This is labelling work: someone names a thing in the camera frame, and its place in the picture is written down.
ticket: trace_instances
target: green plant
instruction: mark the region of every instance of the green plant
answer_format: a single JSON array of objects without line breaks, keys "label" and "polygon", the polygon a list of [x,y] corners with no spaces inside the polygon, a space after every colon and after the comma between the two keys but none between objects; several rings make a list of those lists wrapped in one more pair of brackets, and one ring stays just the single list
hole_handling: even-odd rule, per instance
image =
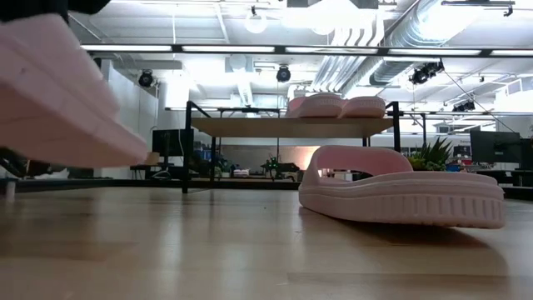
[{"label": "green plant", "polygon": [[446,142],[446,138],[441,141],[438,137],[435,144],[427,143],[408,159],[415,171],[444,171],[450,154],[451,142]]}]

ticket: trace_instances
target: black monitor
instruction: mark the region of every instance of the black monitor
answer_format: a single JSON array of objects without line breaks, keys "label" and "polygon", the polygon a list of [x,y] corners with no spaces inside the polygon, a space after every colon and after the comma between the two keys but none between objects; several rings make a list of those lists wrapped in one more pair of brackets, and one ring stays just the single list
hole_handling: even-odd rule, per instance
[{"label": "black monitor", "polygon": [[453,147],[453,157],[469,157],[471,155],[470,146],[455,146]]},{"label": "black monitor", "polygon": [[168,157],[183,156],[180,141],[183,141],[185,136],[185,129],[154,130],[152,151]]},{"label": "black monitor", "polygon": [[470,132],[472,161],[477,163],[519,163],[520,134],[515,132]]},{"label": "black monitor", "polygon": [[525,170],[533,170],[533,142],[530,138],[521,139],[522,160],[520,168]]}]

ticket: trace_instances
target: pink foam object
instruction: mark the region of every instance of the pink foam object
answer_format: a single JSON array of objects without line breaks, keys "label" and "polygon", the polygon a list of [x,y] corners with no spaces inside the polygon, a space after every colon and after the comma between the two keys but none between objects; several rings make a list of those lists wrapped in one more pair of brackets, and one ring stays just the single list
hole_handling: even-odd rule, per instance
[{"label": "pink foam object", "polygon": [[310,97],[299,97],[289,102],[287,118],[336,118],[345,101],[335,94],[319,93]]},{"label": "pink foam object", "polygon": [[[330,180],[319,177],[323,168],[357,170],[374,177]],[[413,172],[398,152],[349,146],[318,148],[299,188],[304,208],[334,218],[468,228],[502,228],[503,194],[491,177]]]},{"label": "pink foam object", "polygon": [[346,102],[339,118],[383,118],[385,100],[380,97],[354,97]]},{"label": "pink foam object", "polygon": [[144,161],[117,100],[68,25],[40,15],[0,25],[0,146],[27,158],[102,168]]}]

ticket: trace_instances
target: wooden floor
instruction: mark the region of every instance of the wooden floor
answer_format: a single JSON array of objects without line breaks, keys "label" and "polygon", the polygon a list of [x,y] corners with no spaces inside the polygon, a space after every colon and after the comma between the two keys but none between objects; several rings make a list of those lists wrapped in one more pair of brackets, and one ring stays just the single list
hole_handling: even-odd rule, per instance
[{"label": "wooden floor", "polygon": [[296,192],[101,188],[2,202],[6,300],[532,299],[533,204],[501,230],[342,222]]}]

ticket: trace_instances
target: shelf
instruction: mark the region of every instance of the shelf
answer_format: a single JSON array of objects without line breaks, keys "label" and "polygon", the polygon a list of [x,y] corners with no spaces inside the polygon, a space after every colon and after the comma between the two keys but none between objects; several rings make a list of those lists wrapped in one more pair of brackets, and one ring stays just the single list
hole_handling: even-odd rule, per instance
[{"label": "shelf", "polygon": [[391,128],[392,119],[194,117],[192,126],[222,138],[368,138]]}]

